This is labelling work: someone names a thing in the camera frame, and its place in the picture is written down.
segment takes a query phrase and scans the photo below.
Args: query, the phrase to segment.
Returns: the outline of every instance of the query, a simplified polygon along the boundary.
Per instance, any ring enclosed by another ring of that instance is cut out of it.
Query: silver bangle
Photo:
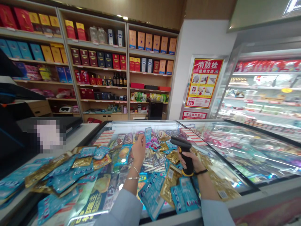
[[[129,177],[128,180],[138,180],[140,177]]]

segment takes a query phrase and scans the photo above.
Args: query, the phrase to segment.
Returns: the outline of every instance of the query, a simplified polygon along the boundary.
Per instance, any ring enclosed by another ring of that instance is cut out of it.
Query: bracelet
[[[208,172],[208,169],[205,169],[205,170],[199,171],[198,173],[195,172],[194,175],[204,174],[204,173],[207,173],[207,172]]]
[[[129,177],[128,180],[138,180],[140,177]]]

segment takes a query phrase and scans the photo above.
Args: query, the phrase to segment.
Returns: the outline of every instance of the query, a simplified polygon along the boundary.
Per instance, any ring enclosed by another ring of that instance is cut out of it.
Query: red poster
[[[194,59],[185,107],[209,108],[223,59]]]
[[[182,119],[206,119],[207,113],[184,111]]]

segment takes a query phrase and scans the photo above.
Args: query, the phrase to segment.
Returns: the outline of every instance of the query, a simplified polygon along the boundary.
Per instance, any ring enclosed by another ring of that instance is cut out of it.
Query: white wall
[[[227,20],[184,20],[177,47],[175,71],[169,103],[170,120],[180,119],[189,66],[193,54],[230,55],[236,33],[226,34]]]

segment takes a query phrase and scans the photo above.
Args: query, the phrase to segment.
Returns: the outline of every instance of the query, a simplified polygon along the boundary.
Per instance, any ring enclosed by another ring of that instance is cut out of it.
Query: price tag
[[[14,28],[6,27],[7,30],[16,31]]]

